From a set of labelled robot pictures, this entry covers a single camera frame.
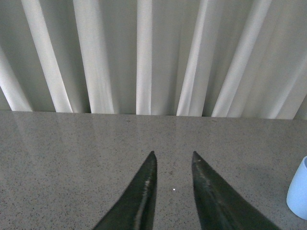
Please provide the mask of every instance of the speckled countertop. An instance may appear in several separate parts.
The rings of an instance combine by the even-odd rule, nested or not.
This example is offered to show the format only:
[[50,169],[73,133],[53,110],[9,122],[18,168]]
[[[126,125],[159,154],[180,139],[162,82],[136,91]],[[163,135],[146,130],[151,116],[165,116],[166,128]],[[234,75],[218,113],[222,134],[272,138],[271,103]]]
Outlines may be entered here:
[[281,229],[304,230],[285,198],[306,137],[302,120],[1,111],[0,228],[90,230],[154,150],[154,229],[200,230],[196,150]]

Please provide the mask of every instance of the white cup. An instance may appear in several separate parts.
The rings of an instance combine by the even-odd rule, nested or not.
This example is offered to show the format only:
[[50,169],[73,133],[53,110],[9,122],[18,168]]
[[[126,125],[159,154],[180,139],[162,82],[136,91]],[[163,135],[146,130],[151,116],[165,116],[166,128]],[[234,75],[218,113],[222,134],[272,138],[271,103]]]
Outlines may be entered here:
[[289,186],[287,205],[294,214],[307,220],[307,156],[303,158]]

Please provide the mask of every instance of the gray countertop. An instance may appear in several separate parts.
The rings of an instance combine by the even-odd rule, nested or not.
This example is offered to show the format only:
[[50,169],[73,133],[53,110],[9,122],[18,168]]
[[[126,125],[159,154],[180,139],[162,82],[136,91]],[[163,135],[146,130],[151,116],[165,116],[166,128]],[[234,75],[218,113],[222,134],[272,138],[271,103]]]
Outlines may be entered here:
[[1,229],[90,230],[151,150],[155,230],[201,229],[193,151],[281,229],[307,229],[285,202],[307,121],[1,111],[0,130]]

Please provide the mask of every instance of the white curtain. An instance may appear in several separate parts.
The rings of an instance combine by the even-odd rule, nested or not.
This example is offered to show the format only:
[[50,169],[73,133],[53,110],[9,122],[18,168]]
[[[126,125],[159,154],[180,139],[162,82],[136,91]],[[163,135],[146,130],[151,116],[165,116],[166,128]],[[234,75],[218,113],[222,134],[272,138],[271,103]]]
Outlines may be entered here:
[[307,119],[306,0],[2,0],[0,109]]

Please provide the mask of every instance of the cup rim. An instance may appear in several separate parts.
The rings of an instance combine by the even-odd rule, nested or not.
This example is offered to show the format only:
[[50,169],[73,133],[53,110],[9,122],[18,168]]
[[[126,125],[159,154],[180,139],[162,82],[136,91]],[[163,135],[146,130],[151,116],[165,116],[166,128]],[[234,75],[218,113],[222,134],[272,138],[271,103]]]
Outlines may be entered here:
[[307,169],[307,156],[303,158],[302,162],[303,162],[304,168]]

